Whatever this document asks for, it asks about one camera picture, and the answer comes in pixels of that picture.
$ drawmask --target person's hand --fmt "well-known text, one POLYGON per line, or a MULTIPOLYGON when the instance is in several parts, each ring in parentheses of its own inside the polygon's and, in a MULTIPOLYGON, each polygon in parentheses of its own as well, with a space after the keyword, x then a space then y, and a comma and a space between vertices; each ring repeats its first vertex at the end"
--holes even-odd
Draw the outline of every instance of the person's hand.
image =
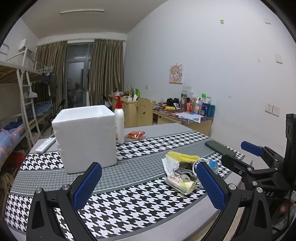
POLYGON ((289 205, 290 205, 290 207, 292 207, 293 206, 293 203, 290 202, 288 199, 285 198, 284 201, 282 202, 281 207, 280 207, 280 210, 279 210, 282 215, 283 214, 286 214, 288 212, 288 206, 289 205))

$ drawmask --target white remote control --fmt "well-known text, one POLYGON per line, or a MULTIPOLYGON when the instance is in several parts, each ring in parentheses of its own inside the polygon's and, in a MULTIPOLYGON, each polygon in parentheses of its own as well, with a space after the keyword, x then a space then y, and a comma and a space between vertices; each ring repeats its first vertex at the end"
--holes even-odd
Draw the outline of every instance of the white remote control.
POLYGON ((42 143, 42 144, 36 149, 36 152, 38 152, 38 153, 43 153, 43 152, 45 152, 46 149, 47 149, 48 147, 50 147, 50 145, 51 145, 52 143, 55 142, 55 140, 56 140, 55 137, 54 137, 54 138, 48 138, 45 142, 43 142, 43 143, 42 143))

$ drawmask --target ceiling light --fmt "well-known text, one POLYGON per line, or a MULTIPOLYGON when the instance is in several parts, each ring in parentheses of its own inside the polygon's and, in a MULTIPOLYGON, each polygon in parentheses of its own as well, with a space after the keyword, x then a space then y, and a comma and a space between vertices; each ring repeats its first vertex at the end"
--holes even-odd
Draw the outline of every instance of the ceiling light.
POLYGON ((65 13, 74 13, 74 12, 93 12, 93 13, 103 13, 103 9, 77 9, 77 10, 68 10, 68 11, 63 11, 61 14, 65 13))

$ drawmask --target bed ladder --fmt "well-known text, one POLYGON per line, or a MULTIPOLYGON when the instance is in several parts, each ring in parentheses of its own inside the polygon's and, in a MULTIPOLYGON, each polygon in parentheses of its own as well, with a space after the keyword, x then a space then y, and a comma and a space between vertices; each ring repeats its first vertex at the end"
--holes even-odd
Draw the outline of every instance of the bed ladder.
POLYGON ((25 72, 24 68, 22 69, 21 74, 20 74, 20 70, 17 69, 17 79, 18 79, 18 83, 19 83, 19 87, 20 87, 20 99, 21 99, 20 101, 21 101, 22 116, 25 118, 25 123, 26 123, 25 128, 29 133, 28 144, 29 144, 30 148, 32 148, 32 146, 35 145, 36 141, 41 137, 41 132, 40 132, 40 129, 39 129, 39 126, 38 126, 38 121, 37 121, 36 114, 35 114, 33 98, 30 98, 30 102, 25 103, 23 88, 28 87, 28 90, 32 91, 32 83, 30 82, 30 79, 29 79, 29 73, 28 73, 28 71, 26 71, 26 78, 27 78, 27 83, 28 84, 27 85, 23 84, 24 72, 25 72), (32 119, 30 121, 28 120, 27 111, 26 111, 26 106, 27 105, 32 106, 32 111, 33 111, 33 116, 34 116, 34 119, 32 119), (31 128, 30 128, 30 125, 32 123, 34 123, 34 122, 36 124, 36 128, 37 128, 37 131, 38 131, 38 135, 35 138, 33 137, 32 131, 31 131, 31 128))

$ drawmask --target ceiling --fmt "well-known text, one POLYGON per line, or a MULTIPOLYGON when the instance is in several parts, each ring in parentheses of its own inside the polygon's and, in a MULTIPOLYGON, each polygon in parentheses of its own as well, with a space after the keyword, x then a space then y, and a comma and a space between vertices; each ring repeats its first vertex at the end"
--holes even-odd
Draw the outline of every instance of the ceiling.
POLYGON ((38 0, 22 19, 40 39, 57 34, 115 32, 127 34, 167 0, 38 0), (69 13, 104 9, 104 13, 69 13))

